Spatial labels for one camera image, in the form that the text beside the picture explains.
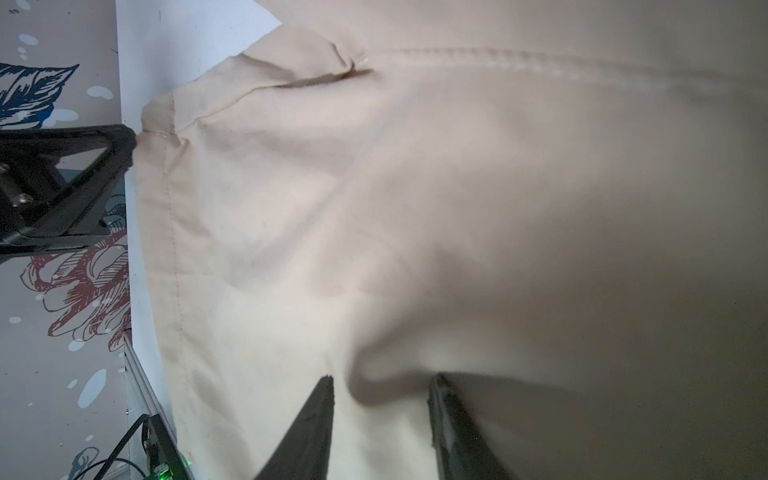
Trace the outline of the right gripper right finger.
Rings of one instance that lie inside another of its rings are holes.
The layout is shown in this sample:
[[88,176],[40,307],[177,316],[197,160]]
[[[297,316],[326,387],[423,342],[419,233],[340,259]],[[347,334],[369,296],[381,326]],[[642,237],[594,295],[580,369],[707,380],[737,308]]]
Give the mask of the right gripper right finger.
[[510,478],[443,374],[431,380],[428,410],[439,479]]

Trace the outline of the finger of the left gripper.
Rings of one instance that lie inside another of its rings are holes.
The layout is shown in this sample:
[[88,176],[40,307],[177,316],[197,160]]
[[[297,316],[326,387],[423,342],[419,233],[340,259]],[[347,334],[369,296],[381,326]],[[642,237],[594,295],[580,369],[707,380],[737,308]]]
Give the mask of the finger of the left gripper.
[[135,146],[125,125],[3,130],[1,253],[67,253],[106,239],[106,205]]

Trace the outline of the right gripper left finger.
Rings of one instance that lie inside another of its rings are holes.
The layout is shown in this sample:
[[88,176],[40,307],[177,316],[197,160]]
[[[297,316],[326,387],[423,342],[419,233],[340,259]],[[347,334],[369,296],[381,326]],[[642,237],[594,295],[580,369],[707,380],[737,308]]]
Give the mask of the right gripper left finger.
[[325,480],[334,419],[334,381],[320,378],[257,480]]

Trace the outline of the beige shorts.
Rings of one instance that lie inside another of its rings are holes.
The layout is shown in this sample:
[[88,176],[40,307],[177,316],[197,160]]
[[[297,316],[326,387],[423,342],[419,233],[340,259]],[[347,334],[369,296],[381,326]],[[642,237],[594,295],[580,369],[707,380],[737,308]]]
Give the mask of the beige shorts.
[[767,475],[763,1],[269,1],[153,100],[138,224],[179,446],[434,479],[445,374],[524,479]]

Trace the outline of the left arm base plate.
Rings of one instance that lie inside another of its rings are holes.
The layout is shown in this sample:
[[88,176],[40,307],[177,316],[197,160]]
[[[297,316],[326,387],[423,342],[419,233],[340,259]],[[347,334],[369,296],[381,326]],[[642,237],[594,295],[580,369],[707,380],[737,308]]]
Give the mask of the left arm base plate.
[[142,425],[141,443],[149,480],[192,480],[189,463],[176,448],[175,441],[160,414],[150,416]]

